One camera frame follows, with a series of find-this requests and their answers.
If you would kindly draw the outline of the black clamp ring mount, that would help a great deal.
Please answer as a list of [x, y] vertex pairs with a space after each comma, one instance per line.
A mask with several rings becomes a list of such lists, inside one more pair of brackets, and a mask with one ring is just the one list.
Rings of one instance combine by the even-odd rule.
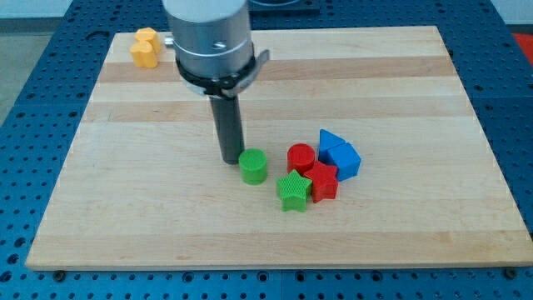
[[219, 98], [234, 98], [249, 88], [257, 79], [262, 66], [270, 60], [270, 50], [252, 56], [248, 64], [226, 77], [200, 77], [188, 72], [176, 59], [176, 65], [187, 88], [199, 95]]

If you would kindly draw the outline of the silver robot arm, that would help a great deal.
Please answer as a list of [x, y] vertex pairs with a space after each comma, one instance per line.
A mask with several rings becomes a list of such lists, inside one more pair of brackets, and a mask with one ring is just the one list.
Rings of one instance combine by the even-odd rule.
[[188, 88], [209, 97], [222, 159], [245, 149], [238, 95], [270, 52], [255, 53], [247, 0], [163, 0], [177, 69]]

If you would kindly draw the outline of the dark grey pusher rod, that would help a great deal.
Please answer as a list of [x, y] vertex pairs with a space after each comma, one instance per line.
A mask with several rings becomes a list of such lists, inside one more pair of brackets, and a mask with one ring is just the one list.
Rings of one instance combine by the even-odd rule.
[[209, 97], [222, 160], [238, 164], [245, 149], [238, 97]]

